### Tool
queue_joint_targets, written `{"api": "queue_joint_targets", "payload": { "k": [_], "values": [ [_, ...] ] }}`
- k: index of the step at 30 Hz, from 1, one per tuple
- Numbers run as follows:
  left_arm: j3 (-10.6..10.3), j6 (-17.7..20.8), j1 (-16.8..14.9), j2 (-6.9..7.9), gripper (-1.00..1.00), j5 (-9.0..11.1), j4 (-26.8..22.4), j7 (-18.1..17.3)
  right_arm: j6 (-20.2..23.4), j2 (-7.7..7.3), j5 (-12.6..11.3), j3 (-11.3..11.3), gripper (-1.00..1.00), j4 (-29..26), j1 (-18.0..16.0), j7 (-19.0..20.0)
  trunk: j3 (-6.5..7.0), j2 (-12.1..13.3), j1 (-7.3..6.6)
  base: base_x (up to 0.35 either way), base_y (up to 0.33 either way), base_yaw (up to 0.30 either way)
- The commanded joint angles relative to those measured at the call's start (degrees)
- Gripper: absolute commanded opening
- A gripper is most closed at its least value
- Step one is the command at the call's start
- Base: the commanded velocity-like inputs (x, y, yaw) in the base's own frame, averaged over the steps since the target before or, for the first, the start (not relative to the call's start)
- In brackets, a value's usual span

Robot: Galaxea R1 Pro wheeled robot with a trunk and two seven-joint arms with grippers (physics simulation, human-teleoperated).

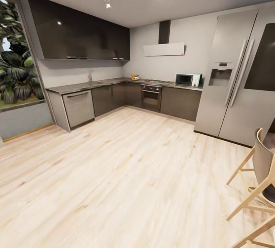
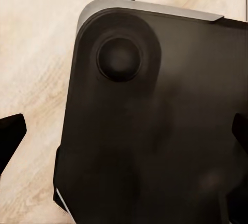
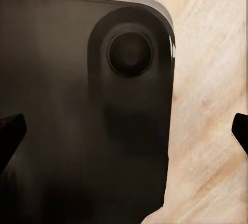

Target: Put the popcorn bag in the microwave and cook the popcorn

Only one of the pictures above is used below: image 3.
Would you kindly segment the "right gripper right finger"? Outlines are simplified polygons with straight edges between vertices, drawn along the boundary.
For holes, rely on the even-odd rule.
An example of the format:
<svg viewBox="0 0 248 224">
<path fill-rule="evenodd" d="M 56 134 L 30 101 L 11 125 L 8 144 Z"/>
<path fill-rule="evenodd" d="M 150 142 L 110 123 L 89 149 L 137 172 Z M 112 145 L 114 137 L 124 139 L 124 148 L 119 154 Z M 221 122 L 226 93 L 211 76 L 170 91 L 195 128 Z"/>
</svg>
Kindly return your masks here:
<svg viewBox="0 0 248 224">
<path fill-rule="evenodd" d="M 232 133 L 248 155 L 248 115 L 236 113 Z"/>
</svg>

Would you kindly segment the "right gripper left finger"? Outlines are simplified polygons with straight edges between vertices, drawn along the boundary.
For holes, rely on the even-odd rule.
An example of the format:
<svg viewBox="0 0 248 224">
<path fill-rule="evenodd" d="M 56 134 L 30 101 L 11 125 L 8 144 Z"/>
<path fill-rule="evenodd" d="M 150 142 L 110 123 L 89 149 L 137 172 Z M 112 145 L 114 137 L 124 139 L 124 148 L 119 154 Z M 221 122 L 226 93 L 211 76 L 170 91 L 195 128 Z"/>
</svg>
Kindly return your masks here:
<svg viewBox="0 0 248 224">
<path fill-rule="evenodd" d="M 0 175 L 27 134 L 22 113 L 0 119 Z"/>
</svg>

